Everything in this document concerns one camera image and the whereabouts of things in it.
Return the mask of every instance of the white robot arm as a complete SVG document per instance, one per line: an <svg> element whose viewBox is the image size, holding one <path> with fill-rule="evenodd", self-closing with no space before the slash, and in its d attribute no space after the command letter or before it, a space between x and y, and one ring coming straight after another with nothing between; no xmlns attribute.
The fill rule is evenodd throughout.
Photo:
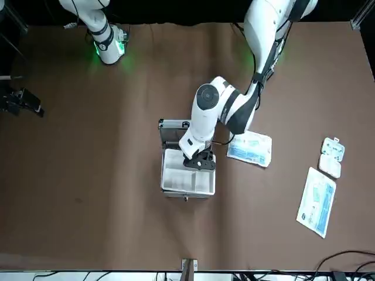
<svg viewBox="0 0 375 281"><path fill-rule="evenodd" d="M125 53L124 41L127 34L117 26L109 24L100 10L103 6L108 6L110 0L59 1L65 10L77 15L87 25L103 63L113 64Z"/></svg>
<svg viewBox="0 0 375 281"><path fill-rule="evenodd" d="M208 149L217 120L233 134L247 131L265 81L277 62L291 21L309 14L318 0L253 0L244 20L244 35L255 56L249 89L241 94L222 77L197 90L189 129L179 141L187 159Z"/></svg>

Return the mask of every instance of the brown table surface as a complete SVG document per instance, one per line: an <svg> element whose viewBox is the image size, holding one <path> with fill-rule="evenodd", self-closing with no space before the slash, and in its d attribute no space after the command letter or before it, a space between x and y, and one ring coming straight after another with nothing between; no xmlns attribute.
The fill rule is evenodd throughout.
<svg viewBox="0 0 375 281"><path fill-rule="evenodd" d="M293 26L251 126L272 137L270 166L218 148L216 194L187 203L161 193L158 120L189 119L198 86L217 75L244 91L247 44L229 24L132 26L127 55L104 66L85 32L31 28L22 40L17 85L46 115L0 116L1 267L173 270L189 257L200 270L314 270L341 250L375 251L375 85L349 23ZM346 152L322 239L296 214L326 136Z"/></svg>

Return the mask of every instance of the open box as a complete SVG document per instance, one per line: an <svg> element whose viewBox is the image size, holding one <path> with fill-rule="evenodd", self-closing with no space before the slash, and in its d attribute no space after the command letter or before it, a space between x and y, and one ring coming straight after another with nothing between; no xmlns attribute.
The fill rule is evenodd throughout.
<svg viewBox="0 0 375 281"><path fill-rule="evenodd" d="M205 198L215 193L215 170L197 170L183 165L185 159L178 142L190 120L159 121L162 141L161 188L169 197Z"/></svg>

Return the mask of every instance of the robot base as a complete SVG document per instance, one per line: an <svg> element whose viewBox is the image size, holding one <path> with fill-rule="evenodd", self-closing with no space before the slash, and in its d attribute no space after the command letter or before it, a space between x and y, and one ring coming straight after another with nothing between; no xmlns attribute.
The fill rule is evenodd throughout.
<svg viewBox="0 0 375 281"><path fill-rule="evenodd" d="M128 35L125 31L115 25L111 25L114 36L112 42L108 45L107 50L101 50L100 46L94 43L96 52L101 61L105 64L114 64L120 57L125 54L125 41L128 40Z"/></svg>

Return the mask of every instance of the white plastic tray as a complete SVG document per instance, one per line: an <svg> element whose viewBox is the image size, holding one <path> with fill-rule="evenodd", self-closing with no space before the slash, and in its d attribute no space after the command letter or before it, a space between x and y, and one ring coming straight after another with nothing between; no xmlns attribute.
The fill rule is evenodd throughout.
<svg viewBox="0 0 375 281"><path fill-rule="evenodd" d="M163 191L212 196L215 193L215 171L196 170L183 165L181 150L166 149L163 154L162 183Z"/></svg>

